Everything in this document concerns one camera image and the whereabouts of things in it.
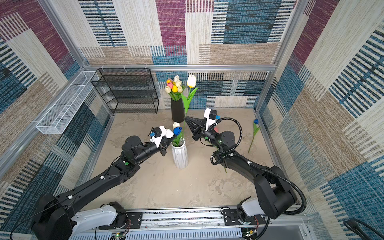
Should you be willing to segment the white ribbed ceramic vase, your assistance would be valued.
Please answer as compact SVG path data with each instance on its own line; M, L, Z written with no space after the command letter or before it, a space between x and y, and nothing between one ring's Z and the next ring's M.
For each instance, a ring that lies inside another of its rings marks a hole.
M185 169L188 164L188 152L185 141L179 147L172 146L174 164L178 169Z

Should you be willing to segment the black cylindrical vase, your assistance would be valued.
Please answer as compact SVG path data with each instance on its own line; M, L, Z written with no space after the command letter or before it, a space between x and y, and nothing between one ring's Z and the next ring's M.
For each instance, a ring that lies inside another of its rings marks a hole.
M174 122L182 123L185 117L183 100L171 100L172 119Z

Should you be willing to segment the cream yellow tulip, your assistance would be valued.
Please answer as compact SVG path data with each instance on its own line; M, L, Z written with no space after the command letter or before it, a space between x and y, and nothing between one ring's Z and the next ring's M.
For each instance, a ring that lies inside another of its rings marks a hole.
M190 108L190 104L192 102L192 99L195 96L196 91L198 90L196 85L197 85L197 77L194 74L189 75L189 77L187 79L188 95L187 96L182 95L185 117L188 114L188 110Z

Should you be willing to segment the small blue tulip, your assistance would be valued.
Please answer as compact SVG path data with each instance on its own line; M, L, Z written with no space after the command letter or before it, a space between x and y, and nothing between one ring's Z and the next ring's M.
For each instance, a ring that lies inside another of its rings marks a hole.
M259 120L258 120L258 119L255 119L255 120L253 121L253 138L252 138L251 143L250 143L250 146L249 146L249 148L248 148L248 153L250 153L250 151L251 151L252 145L253 145L253 143L254 143L255 136L256 136L256 134L259 132L259 130L260 130Z

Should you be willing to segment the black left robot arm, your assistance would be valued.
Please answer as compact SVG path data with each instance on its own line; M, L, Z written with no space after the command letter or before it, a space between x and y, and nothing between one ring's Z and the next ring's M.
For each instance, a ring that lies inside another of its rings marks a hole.
M126 182L140 169L140 164L156 153L163 156L172 144L172 139L160 138L160 143L142 143L138 136L130 136L122 146L117 160L101 174L60 194L42 196L35 213L21 220L20 225L30 224L30 228L39 240L68 240L74 230L80 228L75 215L87 204L106 191Z

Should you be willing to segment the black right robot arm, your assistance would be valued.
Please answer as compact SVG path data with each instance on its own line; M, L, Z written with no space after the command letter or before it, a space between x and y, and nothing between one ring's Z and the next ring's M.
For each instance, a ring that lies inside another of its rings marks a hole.
M215 126L221 120L185 117L195 141L209 142L216 151L211 156L212 165L222 165L233 170L254 184L257 196L247 198L237 205L237 216L242 224L252 221L256 215L277 219L280 215L298 215L307 207L303 191L290 181L283 171L259 165L236 151L242 137L235 137L231 131L218 133Z

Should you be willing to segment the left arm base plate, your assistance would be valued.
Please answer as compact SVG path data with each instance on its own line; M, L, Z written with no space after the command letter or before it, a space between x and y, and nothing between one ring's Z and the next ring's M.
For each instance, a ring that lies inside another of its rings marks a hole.
M143 212L119 213L110 225L100 226L98 230L139 229L141 227L142 217Z

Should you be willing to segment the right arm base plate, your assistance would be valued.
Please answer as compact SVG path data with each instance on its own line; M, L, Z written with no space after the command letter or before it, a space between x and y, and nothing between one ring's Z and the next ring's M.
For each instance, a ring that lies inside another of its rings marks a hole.
M239 209L222 207L220 213L224 216L226 226L235 225L265 225L266 219L262 215L248 216Z

